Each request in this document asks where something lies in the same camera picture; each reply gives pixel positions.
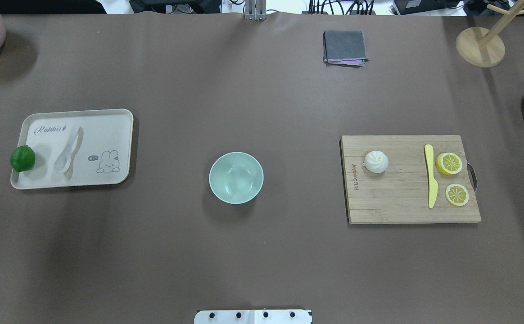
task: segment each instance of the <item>mint green bowl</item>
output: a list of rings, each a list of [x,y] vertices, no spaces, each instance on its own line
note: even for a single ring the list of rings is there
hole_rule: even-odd
[[[238,205],[258,195],[264,183],[264,171],[254,156],[231,152],[212,164],[208,180],[216,197],[225,203]]]

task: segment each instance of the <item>round wooden base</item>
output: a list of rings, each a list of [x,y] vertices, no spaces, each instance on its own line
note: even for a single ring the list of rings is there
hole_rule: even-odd
[[[478,46],[478,41],[484,38],[488,29],[470,27],[464,29],[456,37],[456,49],[468,63],[481,68],[492,68],[504,58],[505,47],[502,39],[496,35],[484,46]]]

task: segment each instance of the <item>green lime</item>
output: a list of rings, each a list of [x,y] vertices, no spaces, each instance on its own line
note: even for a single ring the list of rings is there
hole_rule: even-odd
[[[17,172],[28,171],[32,169],[36,162],[36,154],[30,146],[20,146],[12,152],[10,164]]]

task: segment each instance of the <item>bunny illustration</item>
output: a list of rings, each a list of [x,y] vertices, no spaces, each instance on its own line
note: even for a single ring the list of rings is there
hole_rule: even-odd
[[[102,153],[102,160],[100,160],[99,169],[96,170],[99,174],[102,172],[118,172],[120,171],[120,160],[118,160],[118,151],[104,151]]]

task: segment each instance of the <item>white metal plate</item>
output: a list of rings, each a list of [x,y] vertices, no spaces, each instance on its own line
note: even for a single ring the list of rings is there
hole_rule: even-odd
[[[67,172],[54,172],[74,125],[81,127]],[[128,109],[35,113],[23,124],[18,146],[28,145],[36,154],[31,170],[12,171],[16,189],[111,185],[130,172],[134,116]]]
[[[194,324],[312,324],[312,310],[199,311]]]

